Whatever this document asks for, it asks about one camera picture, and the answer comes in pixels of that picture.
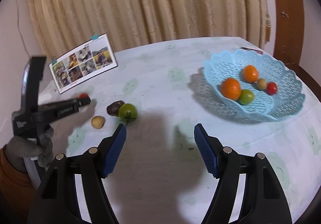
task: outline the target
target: wall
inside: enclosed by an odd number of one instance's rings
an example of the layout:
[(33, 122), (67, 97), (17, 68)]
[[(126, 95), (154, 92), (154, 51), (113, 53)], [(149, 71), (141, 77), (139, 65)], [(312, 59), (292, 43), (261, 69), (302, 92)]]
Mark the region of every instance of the wall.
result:
[(275, 34), (276, 34), (276, 4), (275, 0), (267, 0), (267, 7), (270, 14), (271, 20), (271, 35), (270, 41), (267, 42), (264, 46), (264, 51), (273, 55), (274, 52), (274, 44), (275, 44)]
[[(36, 37), (29, 15), (28, 0), (17, 0), (20, 12), (20, 30), (30, 55), (39, 55)], [(20, 88), (24, 66), (28, 56), (17, 27), (15, 0), (0, 2), (0, 147), (12, 137), (11, 113), (20, 108)], [(46, 66), (41, 89), (51, 80)]]
[(303, 0), (304, 40), (300, 66), (321, 85), (321, 6), (317, 0)]

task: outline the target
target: beige curtain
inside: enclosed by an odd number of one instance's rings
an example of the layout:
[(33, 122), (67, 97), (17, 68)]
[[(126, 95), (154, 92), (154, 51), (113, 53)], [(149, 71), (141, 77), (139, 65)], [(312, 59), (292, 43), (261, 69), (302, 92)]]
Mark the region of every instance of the beige curtain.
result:
[(165, 40), (238, 36), (264, 46), (263, 0), (28, 0), (43, 52), (57, 58), (107, 33), (121, 51)]

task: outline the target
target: orange sleeve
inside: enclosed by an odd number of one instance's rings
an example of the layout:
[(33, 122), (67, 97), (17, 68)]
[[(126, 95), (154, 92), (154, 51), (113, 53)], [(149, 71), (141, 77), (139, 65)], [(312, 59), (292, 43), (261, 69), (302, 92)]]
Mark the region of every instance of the orange sleeve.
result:
[(26, 221), (36, 192), (28, 174), (12, 167), (3, 149), (0, 150), (0, 190), (13, 211)]

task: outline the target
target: small round potato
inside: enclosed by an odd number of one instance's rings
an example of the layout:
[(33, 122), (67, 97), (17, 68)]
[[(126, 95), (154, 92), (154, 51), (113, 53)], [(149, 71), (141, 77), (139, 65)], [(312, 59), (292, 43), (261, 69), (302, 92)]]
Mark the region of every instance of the small round potato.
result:
[(95, 116), (91, 119), (91, 124), (95, 129), (101, 129), (105, 124), (105, 118), (102, 116)]

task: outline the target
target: gloved hand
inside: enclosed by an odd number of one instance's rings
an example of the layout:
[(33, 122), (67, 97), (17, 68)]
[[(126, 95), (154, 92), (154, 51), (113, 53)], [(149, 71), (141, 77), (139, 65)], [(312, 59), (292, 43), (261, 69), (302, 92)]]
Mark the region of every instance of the gloved hand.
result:
[(44, 133), (43, 143), (40, 146), (24, 138), (14, 136), (4, 148), (7, 160), (18, 171), (27, 173), (23, 158), (37, 156), (39, 166), (47, 170), (53, 160), (51, 140), (53, 133), (54, 130), (51, 127), (48, 128)]

